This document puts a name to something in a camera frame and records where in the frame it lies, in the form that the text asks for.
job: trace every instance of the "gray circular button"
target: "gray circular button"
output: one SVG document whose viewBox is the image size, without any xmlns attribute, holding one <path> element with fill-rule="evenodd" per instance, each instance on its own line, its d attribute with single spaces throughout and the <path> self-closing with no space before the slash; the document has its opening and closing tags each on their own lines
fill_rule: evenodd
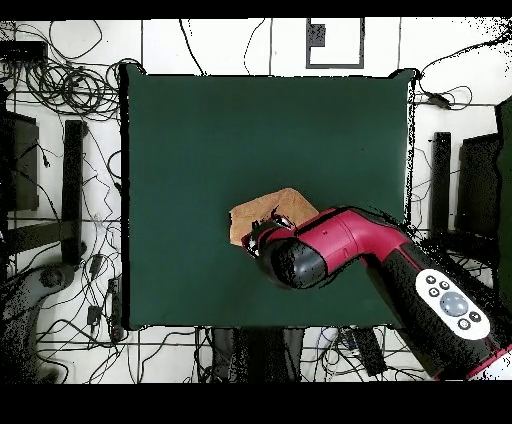
<svg viewBox="0 0 512 424">
<path fill-rule="evenodd" d="M 469 313 L 469 319 L 473 322 L 482 321 L 482 317 L 480 316 L 480 314 L 478 312 L 474 312 L 474 311 Z"/>
<path fill-rule="evenodd" d="M 461 318 L 458 325 L 461 330 L 468 330 L 471 327 L 471 323 L 466 318 Z"/>
<path fill-rule="evenodd" d="M 468 311 L 468 302 L 458 293 L 446 292 L 441 297 L 441 309 L 446 315 L 460 317 Z"/>
<path fill-rule="evenodd" d="M 432 297 L 437 297 L 439 296 L 439 290 L 437 290 L 435 287 L 432 287 L 429 291 L 428 291 L 428 294 Z"/>
</svg>

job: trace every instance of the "black frame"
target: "black frame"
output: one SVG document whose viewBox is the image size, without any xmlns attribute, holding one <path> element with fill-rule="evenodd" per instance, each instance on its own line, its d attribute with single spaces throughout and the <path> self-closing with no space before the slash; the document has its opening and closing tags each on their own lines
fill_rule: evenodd
<svg viewBox="0 0 512 424">
<path fill-rule="evenodd" d="M 325 28 L 321 28 L 311 24 L 311 18 L 306 18 L 306 69 L 363 69 L 364 68 L 364 34 L 365 20 L 360 19 L 361 39 L 359 41 L 359 63 L 348 63 L 344 65 L 327 65 L 311 63 L 311 47 L 323 47 L 322 44 L 315 43 L 315 35 L 319 32 L 325 33 Z"/>
<path fill-rule="evenodd" d="M 7 111 L 7 91 L 2 85 L 3 98 L 0 99 L 0 134 L 9 133 L 13 120 L 33 118 L 23 117 Z M 61 241 L 62 262 L 78 266 L 85 250 L 82 242 L 82 159 L 83 139 L 88 127 L 82 120 L 65 122 L 64 159 L 62 175 L 62 216 L 60 222 L 29 225 L 8 229 L 8 201 L 6 182 L 12 177 L 13 158 L 5 150 L 7 143 L 0 141 L 0 285 L 7 279 L 9 256 Z"/>
</svg>

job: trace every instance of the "green table surface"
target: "green table surface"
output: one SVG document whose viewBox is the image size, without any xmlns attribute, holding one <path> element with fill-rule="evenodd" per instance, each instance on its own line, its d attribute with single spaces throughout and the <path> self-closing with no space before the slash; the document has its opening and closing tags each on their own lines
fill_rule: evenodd
<svg viewBox="0 0 512 424">
<path fill-rule="evenodd" d="M 132 326 L 396 323 L 359 262 L 323 289 L 276 288 L 229 243 L 228 212 L 292 187 L 403 219 L 413 71 L 128 76 Z"/>
</svg>

